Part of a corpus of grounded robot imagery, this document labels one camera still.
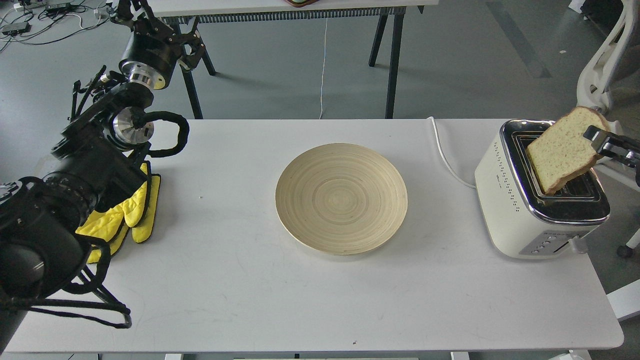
bamboo plate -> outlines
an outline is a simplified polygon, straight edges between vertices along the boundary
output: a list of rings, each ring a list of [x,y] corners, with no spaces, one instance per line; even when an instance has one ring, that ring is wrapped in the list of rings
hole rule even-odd
[[[305,245],[336,255],[375,249],[407,210],[404,181],[382,155],[349,143],[315,147],[295,158],[276,187],[284,227]]]

toaster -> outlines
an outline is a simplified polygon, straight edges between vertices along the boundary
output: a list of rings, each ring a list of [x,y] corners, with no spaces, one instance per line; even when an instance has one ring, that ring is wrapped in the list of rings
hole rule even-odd
[[[525,149],[552,124],[507,121],[475,171],[493,245],[512,258],[551,259],[582,248],[584,237],[609,218],[609,202],[593,169],[553,195],[540,190]]]

gray floor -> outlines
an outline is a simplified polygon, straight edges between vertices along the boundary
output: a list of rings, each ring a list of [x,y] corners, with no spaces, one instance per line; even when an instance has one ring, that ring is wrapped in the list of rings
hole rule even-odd
[[[86,3],[95,6],[100,1]],[[441,0],[422,15],[416,8],[408,9],[395,117],[557,119],[568,112],[576,103],[578,76],[604,40],[592,23],[567,9],[568,3]],[[1,14],[7,9],[9,4],[0,4]],[[90,14],[83,17],[85,27],[95,21]],[[209,77],[202,65],[194,71],[204,117],[318,118],[325,26],[323,118],[382,117],[390,26],[378,65],[370,68],[367,59],[376,21],[371,17],[200,26],[220,71],[215,78]],[[52,40],[77,28],[78,19],[71,17],[39,40]],[[70,113],[73,81],[88,81],[102,64],[114,69],[128,37],[127,28],[105,24],[55,44],[10,44],[0,53],[0,181],[33,174],[38,162],[47,158],[51,146],[60,139]],[[169,88],[154,95],[152,110],[192,116],[178,72]],[[10,157],[20,161],[8,161]],[[602,181],[605,190],[621,186],[607,177]],[[615,248],[637,229],[640,193],[628,189],[610,203],[611,220],[598,229],[590,243],[591,258],[606,292],[640,278],[637,256],[623,260],[614,254]],[[592,351],[593,359],[640,358],[640,320],[629,319],[622,326],[625,344]],[[547,359],[560,352],[482,352],[471,353],[471,358]],[[423,360],[449,357],[446,352],[409,355]],[[69,356],[3,354],[0,359],[53,360]],[[193,357],[218,360],[232,356],[237,354]],[[104,356],[105,360],[162,358],[161,354]],[[74,359],[95,357],[76,354]]]

table surface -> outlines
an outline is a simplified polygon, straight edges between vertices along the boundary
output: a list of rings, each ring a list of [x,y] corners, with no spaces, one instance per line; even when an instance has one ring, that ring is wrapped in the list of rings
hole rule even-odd
[[[319,0],[295,8],[284,0],[148,0],[157,17],[436,5],[438,0]]]
[[[465,180],[504,119],[437,120]],[[511,259],[491,244],[475,190],[446,170],[428,120],[192,120],[187,147],[152,160],[156,226],[126,240],[106,286],[133,327],[30,313],[10,352],[305,352],[611,348],[623,334],[588,255]],[[175,141],[156,127],[154,147]],[[409,194],[382,247],[331,256],[282,226],[282,170],[315,146],[356,143]],[[66,298],[71,295],[56,294]]]

bread slice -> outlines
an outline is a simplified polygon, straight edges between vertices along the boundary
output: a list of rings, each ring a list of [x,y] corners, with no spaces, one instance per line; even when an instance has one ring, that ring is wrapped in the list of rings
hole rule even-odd
[[[589,125],[609,131],[607,120],[601,114],[578,106],[527,147],[529,161],[545,195],[553,195],[602,157],[582,136]]]

